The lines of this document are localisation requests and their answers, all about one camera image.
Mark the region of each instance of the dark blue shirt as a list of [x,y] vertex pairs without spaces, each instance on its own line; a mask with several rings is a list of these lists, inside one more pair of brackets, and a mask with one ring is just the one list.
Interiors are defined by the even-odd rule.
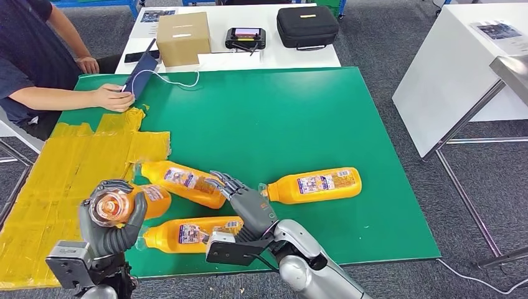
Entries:
[[46,24],[49,0],[1,0],[0,106],[17,125],[43,111],[27,108],[9,96],[26,87],[73,90],[81,70]]

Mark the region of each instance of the paper document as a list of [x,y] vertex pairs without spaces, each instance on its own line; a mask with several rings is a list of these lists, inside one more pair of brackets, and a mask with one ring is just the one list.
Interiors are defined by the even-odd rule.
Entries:
[[155,38],[158,34],[159,17],[177,14],[177,7],[166,9],[142,9],[132,28],[130,38]]
[[507,55],[528,54],[528,36],[505,21],[483,21],[470,26]]
[[199,70],[247,70],[259,69],[261,51],[198,54]]

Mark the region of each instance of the person's hand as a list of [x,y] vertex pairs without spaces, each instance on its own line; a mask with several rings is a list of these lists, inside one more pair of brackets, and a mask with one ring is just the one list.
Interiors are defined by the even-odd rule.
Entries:
[[79,57],[75,59],[77,65],[85,74],[99,74],[99,64],[91,56]]
[[125,112],[135,101],[130,92],[121,92],[123,87],[114,84],[104,84],[92,91],[94,107],[102,107],[114,112]]

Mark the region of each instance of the green table surface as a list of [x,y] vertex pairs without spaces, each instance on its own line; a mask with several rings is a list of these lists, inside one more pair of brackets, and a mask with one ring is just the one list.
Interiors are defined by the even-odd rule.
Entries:
[[[165,74],[190,84],[195,73]],[[126,75],[82,77],[77,90],[122,84]],[[305,226],[339,264],[430,259],[440,252],[358,68],[201,72],[194,88],[152,77],[135,106],[149,105],[141,131],[170,131],[171,161],[216,169],[257,188],[288,174],[353,166],[363,182],[349,199],[285,205],[279,218]],[[101,108],[62,113],[59,121],[88,122]],[[148,183],[137,177],[137,183]],[[172,197],[170,209],[145,222],[234,215],[226,204],[208,209]],[[207,263],[203,254],[132,248],[126,258],[139,277],[266,270]]]

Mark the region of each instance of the black case handle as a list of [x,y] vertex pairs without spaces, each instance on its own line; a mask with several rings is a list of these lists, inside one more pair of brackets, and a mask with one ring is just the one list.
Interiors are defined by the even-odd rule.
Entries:
[[326,45],[324,46],[317,45],[315,47],[297,47],[295,49],[297,49],[297,51],[316,51],[316,50],[321,50],[324,48],[326,48]]

